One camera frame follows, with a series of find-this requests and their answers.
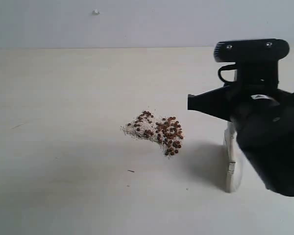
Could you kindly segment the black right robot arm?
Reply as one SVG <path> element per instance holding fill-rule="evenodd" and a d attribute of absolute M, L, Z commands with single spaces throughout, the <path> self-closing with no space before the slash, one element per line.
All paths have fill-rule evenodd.
<path fill-rule="evenodd" d="M 236 141 L 268 190 L 294 197 L 294 93 L 278 88 L 278 63 L 241 63 L 234 81 L 188 96 L 188 109 L 234 126 Z"/>

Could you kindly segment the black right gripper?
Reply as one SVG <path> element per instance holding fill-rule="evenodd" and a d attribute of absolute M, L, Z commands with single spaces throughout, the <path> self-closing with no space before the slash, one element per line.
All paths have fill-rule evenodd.
<path fill-rule="evenodd" d="M 188 95 L 187 109 L 198 111 L 243 126 L 250 118 L 268 124 L 281 121 L 294 127 L 294 93 L 278 88 L 277 62 L 247 62 L 222 66 L 222 71 L 234 71 L 233 81 L 198 95 Z"/>

